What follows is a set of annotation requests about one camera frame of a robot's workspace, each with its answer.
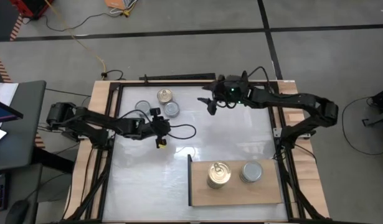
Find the mouse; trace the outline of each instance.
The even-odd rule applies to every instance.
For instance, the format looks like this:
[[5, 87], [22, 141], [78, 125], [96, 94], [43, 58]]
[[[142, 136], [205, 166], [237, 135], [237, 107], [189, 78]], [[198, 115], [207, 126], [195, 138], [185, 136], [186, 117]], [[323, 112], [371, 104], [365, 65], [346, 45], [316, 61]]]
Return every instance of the mouse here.
[[6, 216], [6, 224], [22, 224], [27, 215], [29, 202], [27, 200], [18, 200], [10, 208]]

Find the white table surface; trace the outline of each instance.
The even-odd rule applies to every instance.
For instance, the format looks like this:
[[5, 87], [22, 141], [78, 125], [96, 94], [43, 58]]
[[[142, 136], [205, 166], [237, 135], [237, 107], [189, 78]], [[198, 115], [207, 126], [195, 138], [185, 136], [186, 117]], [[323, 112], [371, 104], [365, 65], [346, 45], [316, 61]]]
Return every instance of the white table surface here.
[[[117, 136], [103, 220], [286, 220], [282, 203], [188, 206], [188, 154], [193, 161], [271, 159], [275, 152], [272, 127], [267, 109], [237, 105], [232, 110], [218, 108], [216, 115], [211, 116], [207, 106], [197, 101], [197, 97], [211, 97], [211, 93], [199, 86], [124, 87], [119, 116], [133, 110], [139, 100], [147, 100], [153, 108], [160, 107], [163, 113], [156, 97], [163, 88], [172, 90], [181, 110], [178, 117], [170, 119], [171, 125], [191, 124], [197, 134], [188, 140], [167, 136], [165, 149], [156, 149], [154, 137], [133, 141]], [[178, 137], [192, 133], [190, 127], [171, 131]]]

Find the black desk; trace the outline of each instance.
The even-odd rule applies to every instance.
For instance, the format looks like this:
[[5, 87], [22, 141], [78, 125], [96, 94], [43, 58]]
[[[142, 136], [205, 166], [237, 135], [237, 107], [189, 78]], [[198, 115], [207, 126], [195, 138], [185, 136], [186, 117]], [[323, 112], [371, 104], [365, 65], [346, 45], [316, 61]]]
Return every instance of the black desk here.
[[45, 81], [20, 83], [10, 107], [24, 115], [23, 119], [3, 123], [1, 129], [7, 136], [0, 140], [0, 170], [8, 170], [29, 164], [44, 166], [72, 173], [74, 163], [34, 146]]
[[[6, 220], [9, 209], [18, 200], [24, 200], [32, 191], [34, 191], [42, 175], [42, 165], [34, 164], [27, 167], [21, 167], [9, 171], [9, 201], [7, 210], [0, 211], [0, 223]], [[34, 224], [37, 212], [37, 191], [34, 192], [29, 198], [29, 208], [24, 224]]]

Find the can lid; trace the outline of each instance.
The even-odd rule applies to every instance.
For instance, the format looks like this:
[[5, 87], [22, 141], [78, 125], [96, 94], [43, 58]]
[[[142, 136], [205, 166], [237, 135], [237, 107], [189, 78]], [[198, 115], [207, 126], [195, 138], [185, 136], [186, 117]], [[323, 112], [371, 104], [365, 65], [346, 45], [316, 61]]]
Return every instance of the can lid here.
[[215, 184], [225, 184], [231, 176], [231, 169], [225, 162], [215, 162], [209, 166], [209, 178]]
[[242, 167], [242, 175], [249, 182], [258, 181], [263, 174], [263, 168], [257, 161], [249, 161]]
[[149, 110], [151, 109], [151, 106], [149, 105], [147, 101], [140, 100], [139, 102], [136, 103], [135, 109], [141, 110], [142, 112], [146, 113], [146, 115], [149, 115]]
[[169, 102], [166, 103], [164, 106], [164, 112], [168, 116], [175, 117], [179, 114], [180, 112], [180, 107], [177, 103], [175, 102]]
[[161, 103], [167, 103], [172, 100], [172, 91], [171, 90], [160, 90], [157, 94], [158, 100]]

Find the wooden board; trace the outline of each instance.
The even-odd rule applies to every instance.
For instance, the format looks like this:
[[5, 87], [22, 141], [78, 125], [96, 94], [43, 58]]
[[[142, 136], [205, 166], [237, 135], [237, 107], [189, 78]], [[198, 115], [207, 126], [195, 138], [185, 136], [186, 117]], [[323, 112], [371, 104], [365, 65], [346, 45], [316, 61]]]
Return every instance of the wooden board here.
[[258, 160], [263, 167], [263, 175], [259, 181], [251, 184], [242, 182], [239, 177], [246, 162], [225, 161], [232, 170], [231, 178], [217, 190], [206, 183], [207, 171], [213, 162], [191, 162], [192, 206], [282, 203], [274, 161]]
[[[159, 82], [171, 82], [171, 83], [184, 83], [184, 82], [194, 82], [195, 80], [170, 80], [170, 81], [159, 81], [159, 80], [151, 80], [151, 83], [159, 83]], [[210, 83], [212, 80], [198, 80], [199, 82]], [[143, 83], [144, 81], [121, 81], [123, 83]], [[280, 93], [298, 93], [296, 88], [296, 83], [294, 81], [289, 80], [279, 80], [277, 81], [278, 88]], [[97, 81], [93, 87], [92, 97], [90, 99], [89, 109], [92, 111], [96, 111], [99, 113], [105, 112], [106, 101], [108, 98], [108, 91], [110, 87], [109, 81]], [[111, 114], [115, 109], [115, 103], [112, 104]], [[275, 120], [277, 125], [280, 124], [280, 119], [278, 117], [277, 109], [274, 108], [275, 112]], [[295, 125], [300, 122], [304, 116], [302, 110], [284, 108], [285, 120], [287, 125]], [[300, 146], [306, 148], [307, 150], [313, 152], [310, 141], [309, 140], [298, 140], [296, 142]], [[72, 185], [74, 188], [72, 189], [71, 198], [67, 199], [67, 203], [69, 203], [68, 211], [65, 215], [65, 218], [69, 217], [76, 208], [79, 206], [81, 201], [81, 195], [83, 190], [83, 181], [85, 180], [85, 171], [88, 170], [88, 175], [86, 178], [86, 189], [85, 194], [88, 192], [88, 188], [90, 183], [92, 182], [92, 173], [94, 170], [94, 161], [95, 159], [91, 159], [89, 167], [86, 168], [88, 153], [90, 152], [90, 142], [82, 141], [79, 147], [77, 160], [75, 163], [75, 170], [73, 172], [73, 182]], [[323, 193], [323, 188], [321, 186], [317, 166], [314, 163], [314, 159], [307, 155], [305, 152], [302, 152], [297, 147], [293, 150], [293, 157], [296, 166], [296, 173], [299, 180], [300, 189], [305, 194], [306, 198], [311, 202], [311, 204], [317, 209], [317, 211], [324, 215], [325, 217], [329, 217], [328, 209]], [[292, 194], [290, 194], [291, 201], [294, 202]], [[93, 204], [92, 210], [92, 218], [97, 218], [97, 204], [100, 199], [100, 194], [96, 194], [95, 203]], [[294, 212], [294, 217], [297, 217], [297, 208], [295, 203], [292, 203], [292, 208]]]

